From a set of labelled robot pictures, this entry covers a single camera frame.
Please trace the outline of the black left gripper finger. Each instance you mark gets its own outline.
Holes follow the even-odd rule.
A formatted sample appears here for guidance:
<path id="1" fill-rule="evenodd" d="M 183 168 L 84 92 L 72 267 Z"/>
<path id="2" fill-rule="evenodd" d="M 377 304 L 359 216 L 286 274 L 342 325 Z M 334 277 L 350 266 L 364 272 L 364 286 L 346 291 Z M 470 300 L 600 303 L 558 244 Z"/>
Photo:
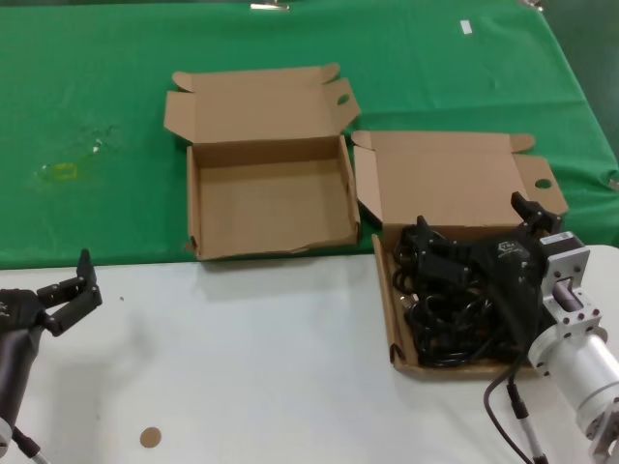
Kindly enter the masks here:
<path id="1" fill-rule="evenodd" d="M 55 337 L 100 306 L 103 298 L 89 250 L 80 253 L 76 277 L 39 289 L 37 298 L 44 308 L 37 322 Z"/>

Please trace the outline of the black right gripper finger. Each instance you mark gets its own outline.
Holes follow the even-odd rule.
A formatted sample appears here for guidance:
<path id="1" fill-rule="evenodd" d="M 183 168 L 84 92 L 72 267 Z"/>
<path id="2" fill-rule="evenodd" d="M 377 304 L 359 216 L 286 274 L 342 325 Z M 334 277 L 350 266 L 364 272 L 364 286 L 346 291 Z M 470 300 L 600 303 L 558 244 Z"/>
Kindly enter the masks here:
<path id="1" fill-rule="evenodd" d="M 562 231 L 561 217 L 547 211 L 539 202 L 525 199 L 520 192 L 515 191 L 512 194 L 511 205 L 522 219 L 516 227 L 517 233 L 540 238 Z"/>
<path id="2" fill-rule="evenodd" d="M 441 236 L 423 216 L 417 216 L 415 231 L 416 293 L 445 288 L 463 290 L 474 281 L 473 245 L 470 242 Z"/>

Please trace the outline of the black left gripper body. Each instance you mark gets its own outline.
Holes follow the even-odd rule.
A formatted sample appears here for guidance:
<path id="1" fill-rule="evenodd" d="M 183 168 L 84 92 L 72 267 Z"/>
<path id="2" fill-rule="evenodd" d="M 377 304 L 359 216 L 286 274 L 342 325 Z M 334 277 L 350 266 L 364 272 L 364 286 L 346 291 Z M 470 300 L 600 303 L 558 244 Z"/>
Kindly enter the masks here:
<path id="1" fill-rule="evenodd" d="M 1 419 L 16 421 L 37 358 L 45 303 L 41 291 L 1 291 Z"/>

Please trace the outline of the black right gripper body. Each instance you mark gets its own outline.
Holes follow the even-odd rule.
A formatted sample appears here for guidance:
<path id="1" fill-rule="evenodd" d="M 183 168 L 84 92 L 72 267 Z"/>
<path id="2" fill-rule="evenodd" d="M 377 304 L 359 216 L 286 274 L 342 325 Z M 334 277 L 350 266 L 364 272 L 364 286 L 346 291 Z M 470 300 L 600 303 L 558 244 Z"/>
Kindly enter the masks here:
<path id="1" fill-rule="evenodd" d="M 544 321 L 542 264 L 533 241 L 515 232 L 484 237 L 472 245 L 471 259 L 512 339 L 528 349 Z"/>

